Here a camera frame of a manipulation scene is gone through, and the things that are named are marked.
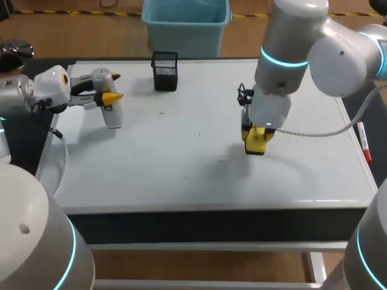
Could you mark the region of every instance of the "wooden floor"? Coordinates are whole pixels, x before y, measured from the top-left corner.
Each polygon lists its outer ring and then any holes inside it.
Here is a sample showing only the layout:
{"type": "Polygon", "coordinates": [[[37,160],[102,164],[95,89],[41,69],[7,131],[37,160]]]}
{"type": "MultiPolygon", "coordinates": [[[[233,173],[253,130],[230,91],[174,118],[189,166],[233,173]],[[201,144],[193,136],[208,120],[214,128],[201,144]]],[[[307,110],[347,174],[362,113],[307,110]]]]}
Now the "wooden floor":
{"type": "MultiPolygon", "coordinates": [[[[104,10],[141,12],[142,0],[119,0],[101,9],[98,0],[15,0],[18,10],[104,10]]],[[[230,0],[233,13],[267,13],[269,0],[230,0]]],[[[372,12],[366,0],[332,0],[331,12],[372,12]]],[[[382,22],[380,17],[340,16],[350,28],[382,22]]],[[[258,57],[268,18],[235,18],[226,26],[221,56],[258,57]]],[[[2,39],[18,38],[35,47],[36,57],[150,56],[141,18],[80,15],[15,15],[0,23],[2,39]]],[[[100,279],[229,280],[305,282],[304,261],[296,253],[191,251],[94,251],[100,279]]],[[[330,272],[341,254],[324,255],[330,272]]]]}

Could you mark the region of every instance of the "yellow and black tape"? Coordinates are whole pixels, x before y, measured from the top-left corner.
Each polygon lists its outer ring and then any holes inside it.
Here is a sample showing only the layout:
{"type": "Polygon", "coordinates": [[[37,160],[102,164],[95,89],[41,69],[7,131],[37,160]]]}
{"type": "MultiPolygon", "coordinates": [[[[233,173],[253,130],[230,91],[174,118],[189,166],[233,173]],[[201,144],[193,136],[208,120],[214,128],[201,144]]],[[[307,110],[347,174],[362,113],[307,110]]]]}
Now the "yellow and black tape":
{"type": "MultiPolygon", "coordinates": [[[[141,13],[136,12],[108,12],[108,11],[86,11],[86,10],[15,10],[13,14],[68,14],[70,16],[77,15],[105,15],[105,16],[125,16],[125,17],[141,17],[141,13]]],[[[331,17],[335,16],[370,16],[381,17],[376,12],[362,13],[362,12],[345,12],[345,13],[329,13],[331,17]]],[[[233,18],[255,18],[255,17],[269,17],[270,13],[252,13],[252,14],[233,14],[233,18]]]]}
{"type": "Polygon", "coordinates": [[[105,16],[126,16],[141,17],[141,13],[134,12],[105,12],[105,11],[86,11],[86,10],[14,10],[13,14],[69,14],[77,15],[105,15],[105,16]]]}

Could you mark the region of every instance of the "red marker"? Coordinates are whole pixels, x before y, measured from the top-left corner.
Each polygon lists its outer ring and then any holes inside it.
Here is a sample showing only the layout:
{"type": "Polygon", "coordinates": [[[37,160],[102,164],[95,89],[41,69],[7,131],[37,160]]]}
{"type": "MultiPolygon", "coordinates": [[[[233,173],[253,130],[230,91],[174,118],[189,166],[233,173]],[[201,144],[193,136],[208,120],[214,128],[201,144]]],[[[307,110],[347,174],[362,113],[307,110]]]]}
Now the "red marker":
{"type": "Polygon", "coordinates": [[[371,158],[371,153],[369,152],[369,147],[368,147],[367,137],[365,136],[363,122],[357,123],[357,130],[359,131],[360,143],[362,145],[364,157],[367,163],[370,164],[372,162],[372,158],[371,158]]]}

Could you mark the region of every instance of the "black mesh pen holder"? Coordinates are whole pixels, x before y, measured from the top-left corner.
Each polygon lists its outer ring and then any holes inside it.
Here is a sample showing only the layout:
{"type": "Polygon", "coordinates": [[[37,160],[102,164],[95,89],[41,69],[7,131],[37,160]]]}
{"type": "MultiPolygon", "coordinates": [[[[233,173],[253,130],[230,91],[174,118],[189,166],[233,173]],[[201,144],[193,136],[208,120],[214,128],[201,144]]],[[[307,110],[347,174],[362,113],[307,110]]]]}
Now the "black mesh pen holder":
{"type": "Polygon", "coordinates": [[[155,51],[152,56],[156,91],[174,92],[177,88],[177,53],[155,51]]]}

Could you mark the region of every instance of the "light blue plastic bin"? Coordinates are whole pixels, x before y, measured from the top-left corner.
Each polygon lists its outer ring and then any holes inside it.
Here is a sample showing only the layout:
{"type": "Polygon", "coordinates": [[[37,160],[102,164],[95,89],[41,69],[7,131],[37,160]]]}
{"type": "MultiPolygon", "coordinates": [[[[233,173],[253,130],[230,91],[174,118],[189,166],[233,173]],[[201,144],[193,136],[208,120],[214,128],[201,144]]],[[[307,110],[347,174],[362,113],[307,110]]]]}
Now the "light blue plastic bin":
{"type": "Polygon", "coordinates": [[[219,57],[223,29],[232,20],[229,0],[144,0],[153,51],[181,57],[219,57]]]}

